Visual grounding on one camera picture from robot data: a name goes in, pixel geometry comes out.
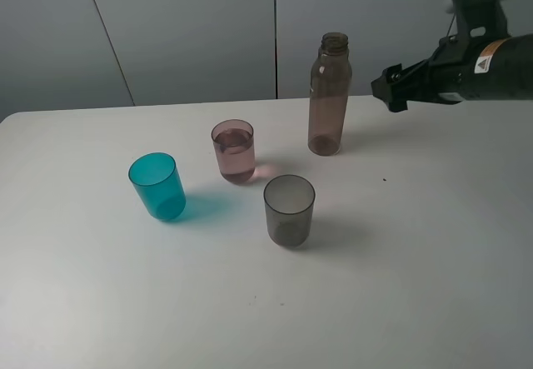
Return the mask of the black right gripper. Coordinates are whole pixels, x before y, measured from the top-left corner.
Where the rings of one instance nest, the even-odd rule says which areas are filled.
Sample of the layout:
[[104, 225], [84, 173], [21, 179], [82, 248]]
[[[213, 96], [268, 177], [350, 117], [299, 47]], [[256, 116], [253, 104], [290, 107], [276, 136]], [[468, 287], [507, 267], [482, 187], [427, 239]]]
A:
[[[408, 109], [408, 102], [428, 102], [426, 63], [386, 68], [371, 82], [372, 95], [390, 112]], [[448, 101], [532, 99], [532, 36], [509, 37], [476, 47], [465, 62], [439, 67], [431, 87]]]

